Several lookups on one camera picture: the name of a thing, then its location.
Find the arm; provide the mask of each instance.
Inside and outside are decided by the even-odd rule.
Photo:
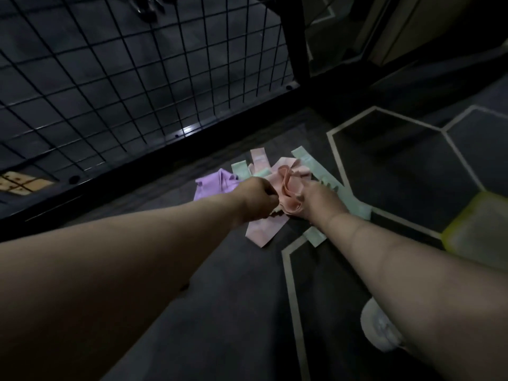
[[[228,194],[2,243],[2,373],[98,379],[232,228],[268,216],[272,193],[252,178]]]
[[[317,182],[306,213],[406,340],[450,379],[506,379],[508,276],[350,215]]]

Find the black wire mesh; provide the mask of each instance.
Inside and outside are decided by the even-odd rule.
[[[146,23],[128,0],[0,0],[3,178],[93,178],[292,81],[266,1],[178,0]],[[0,217],[54,194],[22,186]]]

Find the purple fabric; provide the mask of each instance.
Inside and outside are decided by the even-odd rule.
[[[211,195],[220,194],[222,192],[233,191],[240,181],[238,176],[229,171],[220,169],[203,178],[196,179],[198,187],[194,194],[194,200],[197,201],[201,198],[206,198]]]

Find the wooden block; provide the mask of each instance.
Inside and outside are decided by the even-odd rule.
[[[34,178],[14,171],[6,172],[0,177],[0,190],[17,195],[28,195],[52,184],[53,182],[49,180]]]

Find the screw hole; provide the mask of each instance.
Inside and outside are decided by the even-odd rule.
[[[76,184],[79,182],[79,175],[74,175],[69,178],[69,184]]]

